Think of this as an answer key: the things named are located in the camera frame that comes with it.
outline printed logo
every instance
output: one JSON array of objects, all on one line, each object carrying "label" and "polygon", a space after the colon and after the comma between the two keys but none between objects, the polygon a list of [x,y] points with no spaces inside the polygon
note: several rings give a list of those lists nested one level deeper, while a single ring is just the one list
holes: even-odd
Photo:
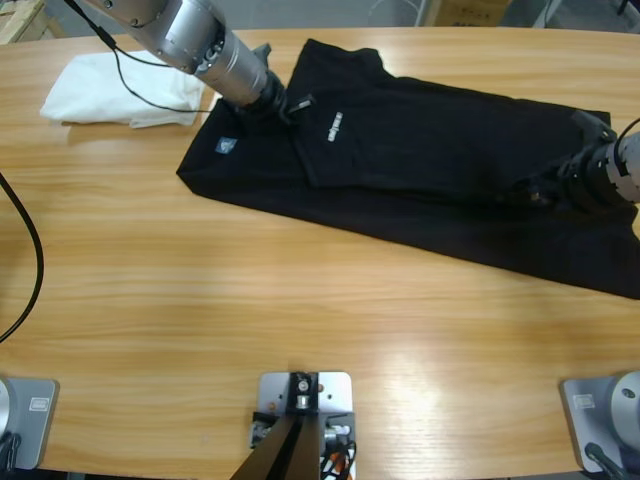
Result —
[{"label": "printed logo", "polygon": [[237,138],[221,137],[218,141],[216,152],[222,153],[223,155],[228,155],[236,147],[236,143],[238,143]]},{"label": "printed logo", "polygon": [[327,137],[327,140],[329,140],[331,143],[336,141],[336,136],[338,135],[338,132],[340,131],[340,125],[342,124],[342,117],[342,112],[336,113],[336,118],[333,120],[333,125],[331,125],[329,136]]}]

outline wooden table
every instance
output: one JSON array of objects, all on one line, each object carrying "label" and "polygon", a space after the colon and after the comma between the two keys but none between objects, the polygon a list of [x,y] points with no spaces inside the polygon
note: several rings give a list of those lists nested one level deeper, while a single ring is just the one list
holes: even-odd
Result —
[{"label": "wooden table", "polygon": [[[396,75],[608,110],[618,130],[640,111],[639,36],[240,36],[270,41],[284,80],[313,37],[377,48]],[[0,48],[0,168],[47,262],[0,365],[60,382],[44,467],[226,479],[248,453],[260,375],[307,369],[353,377],[363,479],[577,469],[558,384],[640,368],[639,303],[192,195],[174,171],[198,125],[38,116],[64,65],[100,51],[95,38]],[[8,201],[0,214],[4,328],[31,292],[34,260]]]}]

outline floor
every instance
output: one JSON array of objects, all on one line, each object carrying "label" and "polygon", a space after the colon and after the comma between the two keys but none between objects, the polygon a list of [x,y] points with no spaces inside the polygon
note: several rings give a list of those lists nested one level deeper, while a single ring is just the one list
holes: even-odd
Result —
[{"label": "floor", "polygon": [[[234,29],[305,27],[413,26],[421,0],[217,0]],[[530,27],[547,0],[513,0],[503,26]],[[617,16],[621,0],[564,0],[548,21],[549,28],[640,31],[640,14],[631,5]],[[70,36],[91,35],[63,0],[47,0],[47,10]],[[111,33],[122,29],[108,18],[91,12]]]}]

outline black cable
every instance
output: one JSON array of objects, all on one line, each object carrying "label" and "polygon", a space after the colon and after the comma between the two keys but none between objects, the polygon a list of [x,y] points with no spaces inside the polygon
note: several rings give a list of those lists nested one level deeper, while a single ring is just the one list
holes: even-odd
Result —
[{"label": "black cable", "polygon": [[4,176],[2,176],[2,173],[0,173],[0,186],[2,186],[2,189],[9,197],[9,200],[11,200],[11,203],[13,203],[13,205],[16,207],[16,210],[18,210],[18,213],[22,217],[22,221],[27,226],[27,230],[29,231],[31,239],[33,240],[33,247],[36,251],[36,282],[33,286],[31,298],[29,299],[29,303],[27,303],[26,308],[22,312],[22,315],[18,317],[18,320],[16,320],[15,323],[11,325],[11,327],[9,327],[6,332],[0,335],[0,343],[2,343],[7,338],[9,338],[11,334],[13,334],[13,332],[20,328],[20,325],[22,325],[22,323],[29,316],[31,310],[33,310],[33,307],[36,304],[36,301],[38,300],[38,295],[40,295],[40,289],[42,288],[42,281],[44,279],[44,252],[42,251],[42,242],[40,241],[40,236],[38,235],[38,231],[36,230],[31,217],[29,217],[29,213],[27,213],[27,210],[24,208],[24,205],[22,205],[22,202],[20,202],[20,199],[11,188],[11,185],[9,185],[9,182],[7,182]]},{"label": "black cable", "polygon": [[162,110],[169,110],[171,112],[178,112],[178,113],[211,113],[211,110],[182,110],[180,108],[165,107],[164,105],[158,105],[157,103],[153,103],[152,101],[147,100],[142,95],[140,95],[138,92],[133,90],[129,85],[127,85],[127,82],[125,81],[124,77],[122,76],[122,67],[120,65],[120,57],[118,57],[118,51],[114,49],[113,50],[113,54],[116,57],[116,66],[118,68],[118,75],[120,76],[120,81],[122,82],[122,85],[124,85],[124,88],[126,88],[127,91],[131,95],[136,97],[137,99],[142,100],[144,103],[146,103],[147,105],[151,105],[152,107],[160,108]]},{"label": "black cable", "polygon": [[101,26],[96,25],[93,22],[93,20],[91,20],[87,16],[87,14],[84,13],[84,11],[80,8],[80,6],[74,0],[64,0],[64,3],[66,3],[74,12],[76,12],[87,23],[87,25],[89,25],[89,28],[91,28],[91,30],[93,30],[95,34],[98,35],[98,38],[102,40],[102,42],[113,52],[113,54],[116,57],[116,65],[118,67],[118,75],[120,77],[120,81],[122,82],[122,85],[124,86],[124,88],[126,88],[131,95],[133,95],[139,100],[142,100],[147,105],[151,105],[152,107],[159,108],[161,110],[169,110],[171,112],[177,112],[177,113],[211,113],[210,110],[183,110],[180,108],[171,108],[171,107],[166,107],[164,105],[158,105],[157,103],[153,103],[152,101],[147,100],[138,92],[134,91],[131,87],[129,87],[129,85],[127,85],[127,82],[124,80],[124,77],[122,76],[122,66],[120,65],[120,58],[118,57],[118,52],[135,60],[136,62],[145,63],[147,65],[152,65],[155,67],[169,67],[170,65],[165,65],[164,63],[147,62],[146,60],[136,58],[133,55],[125,52],[120,47],[118,47],[116,40],[109,34],[109,32],[107,32]]},{"label": "black cable", "polygon": [[135,60],[136,62],[144,63],[145,65],[151,65],[152,67],[173,68],[173,67],[171,67],[171,65],[167,65],[166,63],[149,62],[147,60],[142,60],[141,58],[134,57],[129,52],[125,52],[124,50],[122,50],[120,47],[116,47],[115,50],[117,50],[118,52],[123,54],[125,57],[129,57],[131,60]]}]

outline wire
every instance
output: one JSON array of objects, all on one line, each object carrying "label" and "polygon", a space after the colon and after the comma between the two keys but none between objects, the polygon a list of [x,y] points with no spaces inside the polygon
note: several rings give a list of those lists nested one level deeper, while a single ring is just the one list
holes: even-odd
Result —
[{"label": "wire", "polygon": [[[380,5],[382,5],[384,2],[386,2],[387,0],[376,0],[376,2],[371,6],[371,8],[369,9],[369,15],[367,16],[367,18],[369,19],[369,21],[371,21],[371,15],[373,15],[373,11],[378,8]],[[418,9],[417,5],[415,3],[413,3],[411,0],[400,0],[404,3],[406,3],[407,5],[410,5],[411,8],[413,8],[416,12],[416,23],[419,20],[419,16],[420,16],[420,10]]]},{"label": "wire", "polygon": [[167,107],[164,105],[158,105],[157,103],[154,103],[150,100],[147,100],[146,98],[144,98],[142,95],[140,95],[138,92],[136,92],[135,90],[133,90],[125,81],[124,76],[122,75],[122,65],[120,65],[120,57],[118,57],[118,52],[120,52],[121,54],[125,55],[126,57],[131,58],[132,60],[135,60],[136,62],[140,62],[140,63],[144,63],[147,65],[152,65],[154,67],[170,67],[170,65],[166,65],[164,63],[155,63],[155,62],[148,62],[146,60],[142,60],[141,58],[137,58],[134,57],[133,55],[125,52],[124,50],[122,50],[120,47],[118,47],[118,44],[116,43],[116,40],[109,34],[109,32],[107,32],[104,28],[102,28],[99,25],[96,25],[93,20],[91,20],[86,13],[84,13],[84,11],[80,8],[80,6],[74,1],[74,0],[64,0],[64,3],[66,3],[74,12],[76,12],[85,22],[87,22],[87,25],[89,25],[89,28],[91,28],[91,30],[93,30],[95,32],[95,34],[98,36],[98,38],[100,40],[102,40],[102,42],[109,47],[109,49],[113,52],[113,54],[116,57],[116,66],[118,68],[118,76],[120,77],[120,81],[122,82],[122,85],[124,86],[124,88],[127,89],[127,91],[133,95],[134,97],[136,97],[139,100],[142,100],[144,103],[146,103],[147,105],[151,105],[152,107],[155,108],[159,108],[161,110],[169,110],[171,112],[177,112],[177,113],[211,113],[210,110],[183,110],[181,108],[171,108],[171,107]]},{"label": "wire", "polygon": [[24,208],[24,205],[22,205],[22,202],[20,202],[20,199],[11,188],[11,185],[9,185],[9,182],[7,182],[7,180],[4,178],[2,173],[0,173],[0,186],[2,186],[2,189],[9,197],[9,200],[11,200],[11,203],[13,203],[13,205],[16,207],[16,210],[18,210],[18,213],[22,217],[22,221],[26,225],[27,230],[31,235],[31,240],[33,240],[33,247],[35,248],[36,252],[36,281],[33,286],[31,298],[29,299],[27,306],[22,312],[22,315],[18,317],[15,323],[11,325],[11,327],[9,327],[6,332],[0,335],[0,343],[2,343],[7,338],[9,338],[18,328],[20,328],[20,325],[22,325],[22,323],[29,316],[31,310],[33,310],[33,307],[36,304],[36,301],[38,300],[40,289],[42,288],[42,281],[44,280],[44,252],[42,251],[42,242],[40,241],[40,236],[38,235],[36,226],[33,224],[29,213]]},{"label": "wire", "polygon": [[[353,448],[353,455],[351,455],[350,448]],[[320,466],[320,475],[322,480],[326,480],[329,477],[334,477],[337,480],[347,480],[349,478],[349,473],[351,472],[351,467],[353,462],[356,460],[357,454],[356,442],[350,441],[347,444],[339,444],[337,450],[333,452],[325,452],[323,454],[324,461]],[[327,470],[327,464],[331,460],[331,464],[329,465],[329,469]],[[342,470],[335,474],[333,470],[340,465],[344,461],[346,468],[342,467]]]},{"label": "wire", "polygon": [[116,47],[115,50],[123,54],[125,57],[129,57],[131,60],[135,60],[136,62],[144,63],[145,65],[151,65],[152,67],[163,67],[163,68],[172,68],[171,65],[167,65],[166,63],[156,63],[149,62],[147,60],[142,60],[141,58],[134,57],[129,52],[125,52],[120,47]]},{"label": "wire", "polygon": [[157,103],[153,103],[151,100],[147,100],[138,92],[133,90],[125,81],[124,76],[122,75],[122,66],[120,65],[120,57],[118,56],[118,51],[113,50],[113,55],[116,57],[116,67],[118,68],[118,76],[120,77],[120,81],[122,82],[122,85],[124,86],[124,88],[126,88],[131,95],[133,95],[139,100],[142,100],[147,105],[151,105],[152,107],[160,108],[162,110],[169,110],[171,112],[178,112],[178,113],[211,113],[211,110],[183,110],[181,108],[166,107],[164,105],[158,105]]}]

